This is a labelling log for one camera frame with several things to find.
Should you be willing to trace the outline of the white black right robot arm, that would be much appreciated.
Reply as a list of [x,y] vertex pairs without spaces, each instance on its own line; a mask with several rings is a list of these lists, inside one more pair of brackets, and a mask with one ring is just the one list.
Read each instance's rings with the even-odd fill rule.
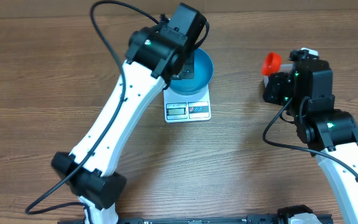
[[358,223],[358,125],[334,107],[333,71],[318,59],[294,62],[287,72],[266,76],[264,100],[293,117],[305,147],[278,147],[310,153],[326,176],[345,223]]

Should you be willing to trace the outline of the red measuring scoop blue handle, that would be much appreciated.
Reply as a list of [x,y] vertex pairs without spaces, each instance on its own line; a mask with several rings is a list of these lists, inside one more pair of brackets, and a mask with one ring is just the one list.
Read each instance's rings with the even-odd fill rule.
[[279,54],[270,52],[262,64],[262,75],[269,77],[274,73],[289,72],[292,68],[292,63],[284,64]]

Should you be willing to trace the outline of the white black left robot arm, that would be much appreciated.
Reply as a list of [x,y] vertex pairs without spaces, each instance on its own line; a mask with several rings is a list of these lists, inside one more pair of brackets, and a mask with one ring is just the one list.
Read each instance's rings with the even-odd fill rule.
[[135,31],[121,76],[86,136],[71,150],[57,152],[52,167],[85,209],[83,223],[117,223],[115,203],[126,184],[116,173],[123,147],[150,102],[178,75],[208,22],[181,3],[171,19]]

